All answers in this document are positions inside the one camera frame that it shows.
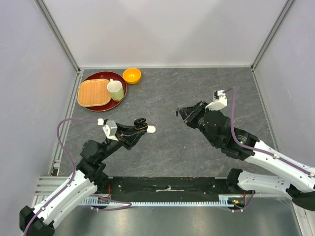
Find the woven bamboo mat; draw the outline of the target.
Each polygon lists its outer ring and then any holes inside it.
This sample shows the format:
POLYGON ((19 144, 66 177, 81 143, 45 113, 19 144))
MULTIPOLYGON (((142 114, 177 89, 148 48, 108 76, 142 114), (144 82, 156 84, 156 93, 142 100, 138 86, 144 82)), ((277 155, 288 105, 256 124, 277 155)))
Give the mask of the woven bamboo mat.
POLYGON ((111 100, 107 79, 85 80, 78 89, 77 102, 82 107, 106 105, 111 100))

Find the pale green cup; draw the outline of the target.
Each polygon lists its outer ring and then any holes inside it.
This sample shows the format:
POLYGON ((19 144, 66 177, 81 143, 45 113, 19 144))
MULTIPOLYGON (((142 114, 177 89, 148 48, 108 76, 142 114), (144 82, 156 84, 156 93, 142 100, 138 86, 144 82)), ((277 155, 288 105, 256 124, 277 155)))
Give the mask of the pale green cup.
POLYGON ((124 97, 123 84, 120 81, 110 79, 107 84, 107 90, 110 93, 111 99, 120 102, 124 97))

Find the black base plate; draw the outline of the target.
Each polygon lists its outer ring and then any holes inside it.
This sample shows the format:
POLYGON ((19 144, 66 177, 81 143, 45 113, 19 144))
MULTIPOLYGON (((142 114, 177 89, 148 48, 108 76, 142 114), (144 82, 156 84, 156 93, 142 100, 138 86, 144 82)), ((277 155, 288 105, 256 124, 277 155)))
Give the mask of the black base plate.
POLYGON ((244 190, 226 178, 216 177, 110 177, 98 193, 158 193, 158 192, 210 193, 211 195, 250 195, 254 191, 244 190))

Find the orange bowl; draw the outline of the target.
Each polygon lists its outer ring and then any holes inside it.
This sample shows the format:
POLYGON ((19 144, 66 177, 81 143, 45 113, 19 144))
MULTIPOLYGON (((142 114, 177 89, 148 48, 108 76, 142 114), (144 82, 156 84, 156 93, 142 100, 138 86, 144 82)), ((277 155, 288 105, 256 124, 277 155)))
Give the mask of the orange bowl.
POLYGON ((128 68, 123 72, 123 79, 126 83, 134 85, 141 79, 141 71, 138 68, 128 68))

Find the white earbud charging case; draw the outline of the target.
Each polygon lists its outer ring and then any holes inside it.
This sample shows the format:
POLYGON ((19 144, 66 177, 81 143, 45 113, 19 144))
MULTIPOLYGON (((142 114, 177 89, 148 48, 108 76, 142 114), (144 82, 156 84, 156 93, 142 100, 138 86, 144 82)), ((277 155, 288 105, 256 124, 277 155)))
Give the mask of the white earbud charging case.
POLYGON ((156 127, 152 125, 148 125, 147 127, 147 133, 153 134, 156 132, 156 127))

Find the black earbud charging case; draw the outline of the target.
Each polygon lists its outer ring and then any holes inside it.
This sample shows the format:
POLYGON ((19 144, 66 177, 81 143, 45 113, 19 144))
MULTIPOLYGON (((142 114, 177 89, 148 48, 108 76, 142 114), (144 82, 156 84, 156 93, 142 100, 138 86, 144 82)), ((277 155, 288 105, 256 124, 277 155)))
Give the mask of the black earbud charging case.
POLYGON ((134 125, 134 129, 137 131, 146 130, 148 128, 148 124, 145 118, 136 119, 133 125, 134 125))

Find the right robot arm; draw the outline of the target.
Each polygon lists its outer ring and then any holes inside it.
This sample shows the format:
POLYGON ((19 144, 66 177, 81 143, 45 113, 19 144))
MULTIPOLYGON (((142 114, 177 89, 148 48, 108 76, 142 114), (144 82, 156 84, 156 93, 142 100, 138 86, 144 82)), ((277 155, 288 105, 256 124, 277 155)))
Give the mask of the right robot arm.
POLYGON ((301 208, 315 209, 315 169, 274 150, 255 135, 231 127, 231 119, 220 110, 212 111, 200 101, 176 110, 185 125, 198 129, 208 142, 226 156, 260 166, 274 177, 251 177, 250 173, 233 170, 225 181, 230 193, 241 189, 272 192, 290 198, 301 208))

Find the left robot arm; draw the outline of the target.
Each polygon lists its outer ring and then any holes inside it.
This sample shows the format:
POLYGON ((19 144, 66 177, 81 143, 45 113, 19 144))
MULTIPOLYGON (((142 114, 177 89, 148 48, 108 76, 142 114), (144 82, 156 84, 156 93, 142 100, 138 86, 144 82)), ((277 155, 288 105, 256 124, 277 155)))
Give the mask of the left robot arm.
POLYGON ((96 121, 105 134, 100 143, 88 140, 83 144, 81 160, 73 166, 72 174, 51 195, 34 207, 25 206, 19 213, 19 227, 25 236, 51 236, 56 227, 83 200, 94 193, 104 193, 108 188, 108 175, 103 161, 119 148, 132 149, 146 133, 155 133, 145 118, 133 125, 121 125, 113 120, 96 121))

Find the red round tray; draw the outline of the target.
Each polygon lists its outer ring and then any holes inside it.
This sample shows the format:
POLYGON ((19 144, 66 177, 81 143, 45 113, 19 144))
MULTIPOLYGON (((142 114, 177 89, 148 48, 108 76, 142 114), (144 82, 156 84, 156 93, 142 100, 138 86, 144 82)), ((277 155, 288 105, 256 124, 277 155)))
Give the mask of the red round tray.
POLYGON ((115 72, 111 72, 111 71, 101 71, 101 72, 97 72, 95 74, 88 76, 85 80, 83 80, 83 82, 87 80, 93 80, 93 79, 107 79, 107 80, 113 79, 114 81, 121 82, 123 86, 123 90, 124 90, 124 97, 119 102, 111 99, 109 103, 102 106, 86 107, 87 110, 93 111, 93 112, 106 112, 106 111, 110 111, 116 108, 122 103, 127 93, 127 83, 125 82, 125 80, 123 79, 121 75, 115 72))

